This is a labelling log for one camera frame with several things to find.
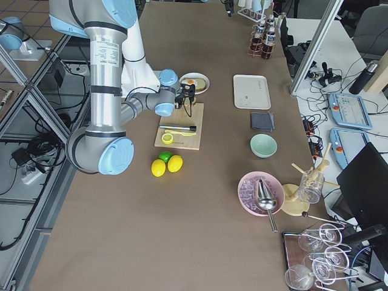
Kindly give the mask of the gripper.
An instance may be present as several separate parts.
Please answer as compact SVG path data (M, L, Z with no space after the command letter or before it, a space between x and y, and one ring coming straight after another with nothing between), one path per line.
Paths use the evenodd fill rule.
M224 4L227 11L227 16L232 17L234 11L234 0L221 0L221 3Z
M185 101L188 99L190 106L192 106L195 98L195 85L194 84L181 84L181 88L178 90L175 97L175 109L180 109Z

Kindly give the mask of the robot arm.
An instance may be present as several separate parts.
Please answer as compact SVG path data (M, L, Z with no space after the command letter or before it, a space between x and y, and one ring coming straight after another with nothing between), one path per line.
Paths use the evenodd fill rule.
M134 155L124 124L145 110L170 116L195 88L149 66L133 1L50 1L49 9L56 31L90 41L90 124L70 135L66 155L79 170L118 175Z

